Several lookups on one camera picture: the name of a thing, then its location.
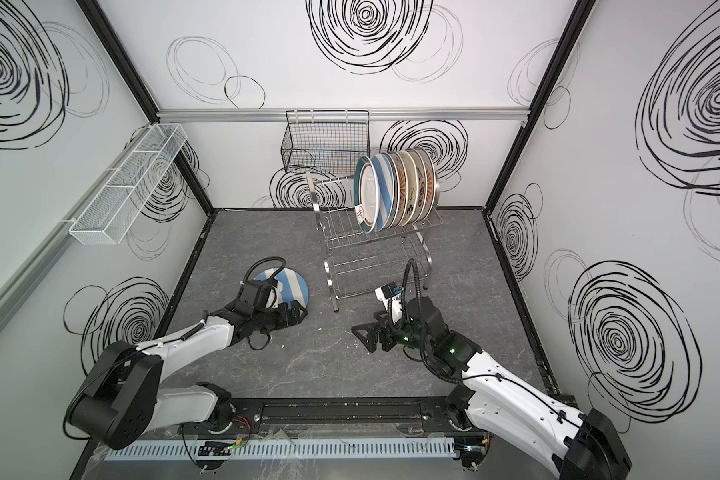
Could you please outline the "blue striped plate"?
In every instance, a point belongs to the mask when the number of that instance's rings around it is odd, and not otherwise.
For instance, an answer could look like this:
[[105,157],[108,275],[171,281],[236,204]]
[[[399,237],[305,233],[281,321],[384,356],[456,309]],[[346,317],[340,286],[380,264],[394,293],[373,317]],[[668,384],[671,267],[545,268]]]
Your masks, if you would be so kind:
[[390,158],[378,153],[372,158],[377,173],[378,189],[380,194],[379,212],[376,219],[375,230],[382,231],[392,220],[392,210],[395,200],[395,177]]
[[274,276],[274,279],[277,281],[277,285],[274,291],[269,290],[267,308],[275,308],[280,304],[289,305],[293,301],[298,302],[304,308],[308,306],[309,289],[305,279],[298,272],[284,267]]

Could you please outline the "cream floral plate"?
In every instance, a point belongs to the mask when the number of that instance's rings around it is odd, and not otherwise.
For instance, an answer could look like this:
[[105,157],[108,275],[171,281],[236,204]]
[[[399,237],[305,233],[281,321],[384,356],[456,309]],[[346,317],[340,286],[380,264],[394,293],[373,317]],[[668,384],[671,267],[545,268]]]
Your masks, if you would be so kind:
[[410,149],[408,153],[414,161],[417,172],[416,206],[411,219],[411,222],[415,223],[420,218],[426,200],[426,170],[424,167],[423,157],[417,149]]

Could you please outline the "green rimmed white plate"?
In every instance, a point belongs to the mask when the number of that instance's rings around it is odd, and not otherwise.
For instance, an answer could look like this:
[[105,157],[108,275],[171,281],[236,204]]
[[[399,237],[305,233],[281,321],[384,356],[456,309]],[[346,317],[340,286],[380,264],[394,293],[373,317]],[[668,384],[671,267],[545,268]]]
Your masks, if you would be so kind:
[[379,212],[379,186],[375,168],[367,156],[358,160],[354,176],[354,213],[362,232],[375,229]]

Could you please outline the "white plate flower outline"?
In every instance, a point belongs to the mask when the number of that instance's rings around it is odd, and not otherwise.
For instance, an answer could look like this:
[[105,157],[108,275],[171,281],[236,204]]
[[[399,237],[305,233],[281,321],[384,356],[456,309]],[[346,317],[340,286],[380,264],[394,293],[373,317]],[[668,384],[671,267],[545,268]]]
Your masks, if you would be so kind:
[[396,198],[397,205],[392,221],[392,227],[400,225],[405,210],[407,176],[401,157],[396,152],[390,153],[392,164],[396,175]]

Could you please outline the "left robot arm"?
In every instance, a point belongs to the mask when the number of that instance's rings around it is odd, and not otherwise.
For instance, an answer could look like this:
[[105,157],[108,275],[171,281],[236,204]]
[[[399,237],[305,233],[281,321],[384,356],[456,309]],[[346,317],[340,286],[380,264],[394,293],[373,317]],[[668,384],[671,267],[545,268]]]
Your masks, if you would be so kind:
[[248,280],[238,296],[197,323],[152,341],[116,341],[105,348],[63,418],[113,450],[143,433],[187,423],[224,433],[236,420],[230,393],[209,382],[166,388],[164,381],[183,367],[234,346],[254,333],[300,324],[307,316],[300,299],[277,297],[273,280]]

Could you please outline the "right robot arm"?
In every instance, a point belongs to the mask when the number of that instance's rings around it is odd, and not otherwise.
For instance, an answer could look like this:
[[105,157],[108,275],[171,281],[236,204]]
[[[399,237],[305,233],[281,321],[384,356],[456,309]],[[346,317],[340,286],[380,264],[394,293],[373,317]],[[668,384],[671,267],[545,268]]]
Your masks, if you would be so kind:
[[370,323],[352,333],[369,352],[397,345],[418,351],[422,364],[454,384],[451,422],[490,432],[547,468],[558,479],[624,479],[632,461],[613,422],[555,400],[508,369],[445,323],[424,297],[387,299]]

